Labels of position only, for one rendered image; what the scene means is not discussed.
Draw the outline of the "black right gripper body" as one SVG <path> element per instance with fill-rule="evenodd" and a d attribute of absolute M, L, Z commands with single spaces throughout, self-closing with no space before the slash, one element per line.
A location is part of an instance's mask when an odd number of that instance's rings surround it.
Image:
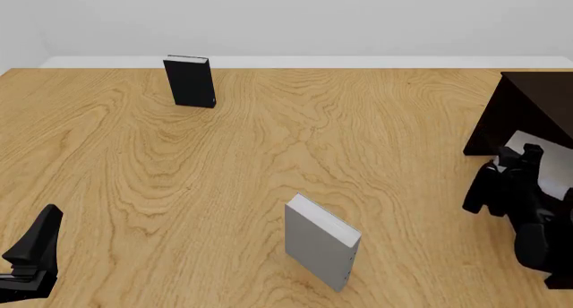
<path fill-rule="evenodd" d="M 497 200 L 489 206 L 493 216 L 547 216 L 541 203 L 541 188 L 538 184 L 542 156 L 542 147 L 533 143 L 525 143 L 522 154 L 510 147 L 498 149 L 498 155 L 489 161 L 498 173 L 498 183 L 494 187 Z"/>

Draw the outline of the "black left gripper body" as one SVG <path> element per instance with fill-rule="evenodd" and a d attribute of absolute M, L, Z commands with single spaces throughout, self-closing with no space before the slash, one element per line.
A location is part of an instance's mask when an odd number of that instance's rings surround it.
<path fill-rule="evenodd" d="M 57 281 L 58 266 L 48 264 L 18 264 L 12 272 L 0 273 L 0 302 L 20 302 L 45 299 Z"/>

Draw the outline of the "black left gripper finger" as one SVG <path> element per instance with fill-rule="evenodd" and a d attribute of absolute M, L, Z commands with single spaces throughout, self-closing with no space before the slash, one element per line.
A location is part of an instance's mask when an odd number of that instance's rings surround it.
<path fill-rule="evenodd" d="M 28 231 L 2 257 L 14 266 L 56 267 L 56 247 L 63 212 L 48 204 Z"/>

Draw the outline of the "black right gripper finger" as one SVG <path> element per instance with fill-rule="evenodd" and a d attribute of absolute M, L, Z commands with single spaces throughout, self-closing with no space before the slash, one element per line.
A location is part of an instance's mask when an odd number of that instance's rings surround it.
<path fill-rule="evenodd" d="M 464 199 L 462 208 L 470 213 L 477 214 L 484 205 L 490 205 L 495 197 L 498 183 L 498 168 L 492 161 L 486 162 L 476 173 L 474 181 Z"/>

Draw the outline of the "dark brown wooden cabinet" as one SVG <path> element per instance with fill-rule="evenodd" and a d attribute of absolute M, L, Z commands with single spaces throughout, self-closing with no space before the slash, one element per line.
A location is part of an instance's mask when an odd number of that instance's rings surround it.
<path fill-rule="evenodd" d="M 503 72 L 463 153 L 492 156 L 527 143 L 543 149 L 537 183 L 563 200 L 573 188 L 573 71 Z"/>

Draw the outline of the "grey hardcover book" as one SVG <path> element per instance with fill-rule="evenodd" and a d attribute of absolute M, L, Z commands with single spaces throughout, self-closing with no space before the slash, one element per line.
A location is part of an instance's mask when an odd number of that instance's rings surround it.
<path fill-rule="evenodd" d="M 334 291 L 346 286 L 362 233 L 296 194 L 285 205 L 285 251 Z"/>

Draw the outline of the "black hardcover book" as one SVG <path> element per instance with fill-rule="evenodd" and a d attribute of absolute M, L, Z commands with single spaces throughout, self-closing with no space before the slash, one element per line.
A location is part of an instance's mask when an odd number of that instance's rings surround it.
<path fill-rule="evenodd" d="M 177 106 L 216 106 L 210 60 L 207 57 L 167 55 L 163 64 Z"/>

